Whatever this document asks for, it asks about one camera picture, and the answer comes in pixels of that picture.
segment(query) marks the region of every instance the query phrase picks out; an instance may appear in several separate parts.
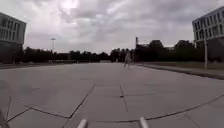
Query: pavement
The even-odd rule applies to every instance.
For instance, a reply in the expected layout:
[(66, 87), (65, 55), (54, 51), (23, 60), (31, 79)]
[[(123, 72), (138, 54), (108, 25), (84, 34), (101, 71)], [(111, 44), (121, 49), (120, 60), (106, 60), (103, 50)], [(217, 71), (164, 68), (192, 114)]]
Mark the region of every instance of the pavement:
[(167, 71), (185, 73), (189, 75), (197, 75), (202, 77), (209, 77), (209, 78), (224, 80), (224, 70), (181, 68), (181, 67), (159, 66), (159, 65), (144, 64), (144, 63), (137, 63), (136, 65), (154, 68), (158, 70), (167, 70)]
[(149, 128), (221, 128), (223, 85), (223, 80), (116, 63), (4, 69), (0, 125), (76, 128), (87, 119), (88, 128), (140, 128), (143, 116)]

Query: overcast sky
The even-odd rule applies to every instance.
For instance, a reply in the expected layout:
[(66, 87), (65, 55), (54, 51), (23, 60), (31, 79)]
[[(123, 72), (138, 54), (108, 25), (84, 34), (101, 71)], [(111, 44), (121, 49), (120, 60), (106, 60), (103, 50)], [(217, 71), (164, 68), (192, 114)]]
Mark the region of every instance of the overcast sky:
[(135, 36), (164, 46), (193, 40), (192, 20), (223, 0), (0, 0), (0, 12), (27, 23), (25, 46), (109, 52), (133, 48)]

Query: crack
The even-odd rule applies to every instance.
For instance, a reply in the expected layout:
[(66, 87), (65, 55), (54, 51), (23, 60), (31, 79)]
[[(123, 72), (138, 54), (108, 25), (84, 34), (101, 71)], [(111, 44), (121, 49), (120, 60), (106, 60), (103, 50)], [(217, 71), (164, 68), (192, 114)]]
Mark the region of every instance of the crack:
[(93, 85), (93, 87), (90, 89), (90, 91), (86, 94), (86, 96), (83, 98), (83, 100), (81, 101), (81, 103), (78, 105), (78, 107), (76, 107), (76, 109), (74, 110), (74, 112), (71, 114), (71, 116), (69, 117), (69, 119), (71, 119), (73, 117), (73, 115), (76, 113), (76, 111), (82, 106), (82, 104), (84, 103), (84, 101), (87, 99), (87, 97), (90, 95), (90, 93), (93, 91), (93, 89), (95, 88), (95, 85)]
[[(222, 98), (222, 97), (224, 97), (224, 94), (221, 95), (221, 96), (218, 96), (218, 97), (214, 98), (213, 100), (211, 100), (211, 101), (209, 101), (209, 102), (200, 104), (200, 105), (198, 105), (198, 106), (195, 106), (195, 107), (192, 107), (192, 108), (188, 108), (188, 109), (185, 109), (185, 110), (182, 110), (182, 111), (178, 111), (178, 112), (174, 112), (174, 113), (170, 113), (170, 114), (162, 115), (162, 116), (146, 118), (146, 120), (156, 120), (156, 119), (166, 118), (166, 117), (169, 117), (169, 116), (174, 116), (174, 115), (178, 115), (178, 114), (181, 114), (181, 113), (185, 113), (185, 112), (188, 112), (188, 111), (191, 111), (191, 110), (200, 108), (200, 107), (202, 107), (202, 106), (208, 105), (208, 104), (210, 104), (210, 103), (212, 103), (212, 102), (215, 102), (216, 100), (218, 100), (218, 99), (220, 99), (220, 98)], [(129, 122), (137, 122), (137, 121), (139, 121), (139, 120), (95, 121), (95, 122), (102, 122), (102, 123), (129, 123)]]
[(21, 113), (17, 114), (16, 116), (14, 116), (14, 117), (12, 117), (11, 119), (7, 120), (7, 122), (12, 121), (13, 119), (15, 119), (16, 117), (18, 117), (18, 116), (22, 115), (23, 113), (27, 112), (28, 110), (31, 110), (31, 108), (28, 108), (28, 109), (26, 109), (25, 111), (23, 111), (23, 112), (21, 112)]
[(184, 114), (185, 117), (187, 117), (193, 124), (195, 124), (198, 128), (200, 128), (200, 126), (187, 114)]
[(121, 86), (120, 86), (120, 90), (121, 90), (121, 97), (120, 97), (120, 98), (122, 98), (122, 99), (124, 100), (125, 108), (126, 108), (126, 111), (128, 112), (128, 106), (127, 106), (127, 103), (126, 103), (126, 101), (125, 101), (124, 93), (123, 93), (123, 91), (122, 91), (122, 87), (121, 87)]
[(39, 109), (36, 109), (36, 108), (33, 108), (33, 107), (29, 107), (30, 109), (34, 110), (34, 111), (38, 111), (38, 112), (41, 112), (41, 113), (44, 113), (44, 114), (48, 114), (48, 115), (52, 115), (52, 116), (57, 116), (57, 117), (61, 117), (61, 118), (65, 118), (65, 119), (68, 119), (69, 117), (66, 117), (66, 116), (61, 116), (61, 115), (58, 115), (58, 114), (53, 114), (53, 113), (50, 113), (50, 112), (45, 112), (45, 111), (42, 111), (42, 110), (39, 110)]
[(12, 97), (10, 96), (6, 119), (8, 119), (8, 116), (9, 116), (9, 110), (10, 110), (10, 106), (11, 106), (11, 101), (12, 101)]
[(65, 127), (65, 125), (68, 123), (68, 121), (69, 121), (70, 119), (67, 119), (66, 121), (65, 121), (65, 123), (62, 125), (62, 127), (61, 128), (64, 128)]

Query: street lamp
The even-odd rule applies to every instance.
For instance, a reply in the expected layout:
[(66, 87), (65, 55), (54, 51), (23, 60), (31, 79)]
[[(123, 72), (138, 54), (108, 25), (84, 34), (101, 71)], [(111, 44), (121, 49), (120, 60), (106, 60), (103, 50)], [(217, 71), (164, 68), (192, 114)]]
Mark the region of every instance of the street lamp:
[(52, 40), (52, 58), (51, 58), (51, 63), (53, 62), (53, 58), (54, 58), (54, 41), (56, 40), (55, 38), (51, 38)]
[(54, 52), (54, 41), (56, 40), (55, 38), (51, 38), (52, 40), (52, 53)]

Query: person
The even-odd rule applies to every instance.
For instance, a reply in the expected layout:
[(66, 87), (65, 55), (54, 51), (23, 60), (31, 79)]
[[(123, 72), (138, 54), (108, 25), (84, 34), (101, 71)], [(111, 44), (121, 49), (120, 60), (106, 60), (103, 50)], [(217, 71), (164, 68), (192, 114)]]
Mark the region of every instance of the person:
[(127, 52), (127, 54), (125, 56), (124, 67), (126, 67), (127, 64), (128, 64), (128, 67), (130, 68), (130, 66), (131, 66), (131, 55), (130, 55), (130, 52)]

